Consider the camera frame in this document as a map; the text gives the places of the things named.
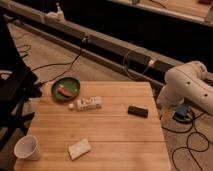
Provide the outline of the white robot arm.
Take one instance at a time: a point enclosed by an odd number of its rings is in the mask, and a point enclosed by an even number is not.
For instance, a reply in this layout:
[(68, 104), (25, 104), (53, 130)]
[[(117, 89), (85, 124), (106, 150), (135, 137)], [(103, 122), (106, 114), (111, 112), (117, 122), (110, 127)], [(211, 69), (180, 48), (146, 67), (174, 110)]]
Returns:
[(175, 108), (187, 98), (213, 115), (213, 87), (204, 82), (206, 76), (207, 68), (200, 61), (191, 61), (169, 69), (165, 73), (165, 85), (157, 103), (162, 107)]

